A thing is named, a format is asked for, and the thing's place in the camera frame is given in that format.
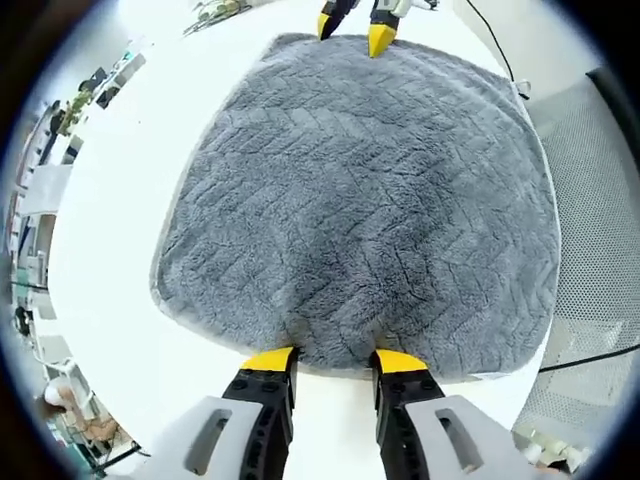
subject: white table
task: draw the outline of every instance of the white table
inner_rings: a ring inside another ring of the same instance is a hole
[[[177,183],[214,113],[270,41],[283,32],[315,33],[321,6],[281,0],[155,52],[75,162],[51,249],[53,305],[97,396],[151,453],[165,425],[203,396],[219,396],[246,358],[178,326],[151,297],[154,255]],[[337,33],[366,34],[369,11],[361,5]],[[447,9],[414,8],[398,37],[504,75]],[[511,427],[545,344],[518,372],[444,390]],[[370,382],[299,373],[294,422],[285,478],[385,478]]]

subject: gray towel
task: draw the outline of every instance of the gray towel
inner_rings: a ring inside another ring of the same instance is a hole
[[[315,367],[383,347],[445,379],[512,371],[555,301],[544,161],[504,78],[408,42],[370,59],[363,37],[281,36],[195,154],[157,294],[198,332]]]

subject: mesh panel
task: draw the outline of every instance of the mesh panel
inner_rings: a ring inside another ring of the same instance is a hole
[[[549,158],[562,231],[557,304],[542,365],[637,344],[640,178],[627,143],[586,77],[529,112]],[[540,374],[517,423],[593,446],[637,357]]]

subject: black cable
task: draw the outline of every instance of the black cable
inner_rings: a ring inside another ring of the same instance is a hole
[[[597,362],[599,360],[606,360],[608,358],[619,357],[620,355],[625,355],[627,353],[631,353],[634,350],[640,349],[640,343],[636,345],[632,345],[627,348],[623,348],[621,350],[616,350],[615,352],[603,353],[602,355],[595,355],[593,357],[583,358],[581,360],[575,360],[573,362],[561,363],[560,365],[552,365],[551,367],[544,367],[538,370],[538,373],[545,372],[553,372],[554,370],[562,370],[564,368],[577,367],[578,365],[584,365],[585,363]]]
[[[511,70],[511,65],[509,65],[509,61],[507,60],[507,56],[502,51],[502,47],[500,46],[500,42],[498,42],[498,39],[496,38],[495,33],[493,33],[493,29],[491,28],[491,25],[489,25],[489,22],[487,22],[487,19],[482,16],[482,14],[478,11],[476,6],[473,3],[471,3],[471,0],[467,0],[467,3],[473,9],[473,11],[478,14],[480,19],[487,26],[487,30],[489,30],[489,33],[491,34],[491,37],[493,38],[493,41],[496,44],[496,47],[498,47],[498,50],[500,51],[500,55],[502,55],[502,59],[504,60],[505,65],[507,66],[507,70],[509,70],[509,78],[511,78],[512,82],[515,82],[515,78],[513,77],[513,71]]]

